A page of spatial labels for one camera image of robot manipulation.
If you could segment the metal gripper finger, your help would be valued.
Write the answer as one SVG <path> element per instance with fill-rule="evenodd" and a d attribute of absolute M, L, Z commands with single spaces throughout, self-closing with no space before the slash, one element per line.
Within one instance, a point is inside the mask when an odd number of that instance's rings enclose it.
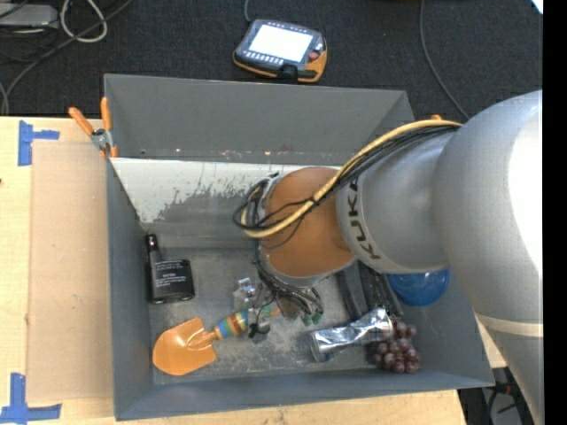
<path fill-rule="evenodd" d="M 255 307 L 257 290 L 254 281 L 245 277 L 237 281 L 237 288 L 233 292 L 233 305 L 235 311 L 248 310 Z"/>
<path fill-rule="evenodd" d="M 271 330 L 269 313 L 264 309 L 250 309 L 248 311 L 248 338 L 254 342 L 263 342 Z"/>

